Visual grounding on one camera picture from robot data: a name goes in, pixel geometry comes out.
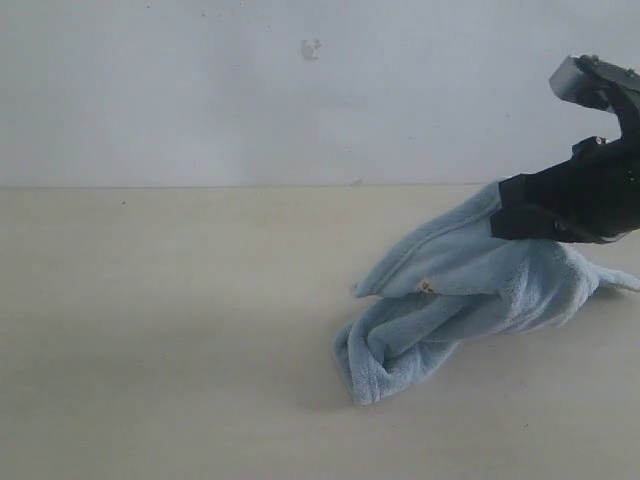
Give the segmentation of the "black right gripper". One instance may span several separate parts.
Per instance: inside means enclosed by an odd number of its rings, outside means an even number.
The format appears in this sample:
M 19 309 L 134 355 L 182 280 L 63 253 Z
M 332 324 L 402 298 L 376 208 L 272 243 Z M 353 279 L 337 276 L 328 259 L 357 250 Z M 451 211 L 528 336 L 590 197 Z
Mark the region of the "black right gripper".
M 501 180 L 498 190 L 495 238 L 613 243 L 639 228 L 639 142 L 588 137 L 569 160 Z

